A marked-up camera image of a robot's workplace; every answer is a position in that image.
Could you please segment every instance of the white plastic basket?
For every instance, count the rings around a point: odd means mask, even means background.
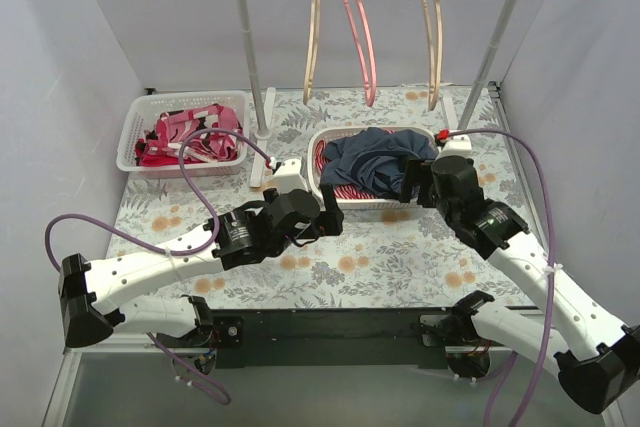
[[[245,133],[249,132],[249,100],[241,91],[228,92],[188,92],[180,94],[145,95],[137,98],[127,114],[118,144],[116,165],[125,172],[139,172],[145,177],[180,177],[178,165],[160,167],[140,167],[136,165],[136,142],[144,138],[144,132],[153,130],[162,112],[189,110],[218,103],[235,110]],[[238,143],[238,157],[228,162],[207,162],[187,164],[185,167],[194,177],[204,175],[231,175],[240,171],[240,164],[247,156],[247,146]]]
[[[331,142],[332,140],[342,139],[344,137],[351,137],[356,135],[363,130],[368,129],[369,127],[378,127],[383,130],[413,130],[419,134],[422,134],[429,138],[429,142],[431,146],[435,148],[435,140],[433,134],[423,129],[422,127],[416,127],[415,125],[357,125],[351,127],[330,127],[328,129],[321,130],[316,135],[313,136],[311,142],[309,142],[309,151],[307,153],[307,177],[309,179],[309,184],[311,186],[311,192],[318,199],[322,199],[322,193],[320,192],[320,174],[321,172],[315,165],[314,162],[314,152],[316,149],[316,145],[322,140],[326,142]],[[362,199],[362,200],[346,200],[346,199],[336,199],[338,202],[338,206],[341,209],[406,209],[406,208],[415,208],[419,207],[415,203],[415,201],[411,201],[409,204],[401,204],[397,200],[386,200],[386,199]]]

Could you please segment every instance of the folded garment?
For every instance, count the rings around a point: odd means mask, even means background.
[[[177,165],[178,151],[189,135],[202,129],[217,127],[242,133],[235,111],[213,104],[190,110],[163,112],[153,131],[136,143],[136,162],[143,167]],[[207,133],[191,140],[185,149],[185,163],[234,160],[238,156],[238,140],[233,135]]]
[[[376,127],[327,144],[323,155],[329,163],[321,182],[333,186],[355,185],[381,199],[397,199],[406,158],[435,159],[429,138],[413,130],[389,133]]]

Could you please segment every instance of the table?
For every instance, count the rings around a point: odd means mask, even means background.
[[[437,132],[444,128],[440,110],[427,112],[425,87],[378,89],[372,108],[361,90],[313,92],[309,106],[301,91],[278,91],[269,153],[279,159],[306,157],[309,141],[333,125],[393,125],[416,123]],[[458,116],[467,87],[447,87]],[[485,90],[470,127],[498,128],[498,113]],[[532,224],[523,185],[512,164],[505,139],[474,135],[473,158],[486,196],[506,202]],[[238,175],[196,179],[196,184],[220,213],[261,199],[272,187],[265,178],[260,189],[248,187],[253,154]],[[116,227],[154,244],[195,228],[208,217],[204,206],[183,179],[151,180],[131,175]],[[108,256],[139,250],[113,237]],[[345,211],[340,237],[323,238],[301,249],[289,248],[277,259],[228,272],[187,279],[149,295],[176,298],[200,295],[213,309],[427,307],[449,306],[476,289],[517,306],[531,301],[501,272],[462,245],[433,209]]]

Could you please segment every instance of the floral tablecloth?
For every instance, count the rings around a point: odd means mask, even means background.
[[[315,91],[309,106],[300,91],[278,91],[269,152],[278,158],[306,157],[309,141],[332,125],[416,123],[432,131],[444,128],[441,112],[427,112],[421,88],[383,88],[372,108],[362,90]],[[466,87],[444,89],[452,95],[458,116],[469,93]],[[471,127],[498,124],[485,91]],[[475,166],[488,197],[508,203],[529,223],[521,186],[514,174],[504,139],[476,135]],[[261,189],[248,186],[253,155],[235,176],[196,179],[219,212],[251,199]],[[148,180],[130,176],[116,226],[143,240],[159,243],[177,237],[207,218],[204,206],[182,179]],[[109,256],[139,250],[113,237]],[[462,245],[434,210],[345,211],[344,233],[323,238],[260,265],[187,279],[150,295],[196,294],[212,308],[423,307],[448,306],[481,289],[511,305],[531,301],[501,272]]]

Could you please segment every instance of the gray wall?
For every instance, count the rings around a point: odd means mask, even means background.
[[[504,82],[511,127],[549,180],[559,258],[631,325],[640,323],[639,25],[639,0],[546,0]],[[639,392],[622,402],[628,425],[640,425]]]
[[[521,0],[496,59],[501,80],[543,0]],[[443,81],[470,84],[503,0],[443,0]],[[98,0],[145,86],[160,90],[248,88],[235,0]],[[380,85],[425,83],[421,0],[364,0]],[[264,87],[300,88],[310,0],[249,0]],[[316,86],[361,85],[342,0],[322,0]]]
[[[95,0],[0,0],[0,425],[40,425],[62,360],[46,223],[112,221],[124,185],[116,140],[140,83]],[[107,235],[71,222],[58,257],[103,256]]]

